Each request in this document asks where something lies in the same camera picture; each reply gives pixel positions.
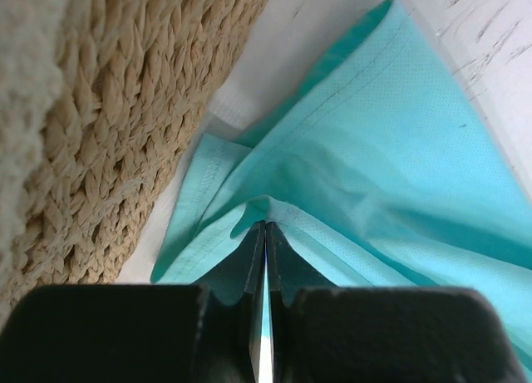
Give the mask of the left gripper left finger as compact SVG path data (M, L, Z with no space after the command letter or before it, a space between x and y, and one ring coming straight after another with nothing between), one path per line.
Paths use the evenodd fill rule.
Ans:
M185 285L48 285L1 334L4 382L255 382L265 224Z

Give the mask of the teal t shirt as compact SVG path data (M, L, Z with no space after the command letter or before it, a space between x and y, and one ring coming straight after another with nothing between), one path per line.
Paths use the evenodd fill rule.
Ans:
M530 204L397 1L237 140L202 136L150 280L195 281L260 220L342 286L476 289L530 365Z

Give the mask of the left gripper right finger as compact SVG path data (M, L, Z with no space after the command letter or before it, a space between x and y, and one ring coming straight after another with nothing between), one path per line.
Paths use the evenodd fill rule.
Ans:
M524 382L494 308L462 287L339 287L265 228L276 382Z

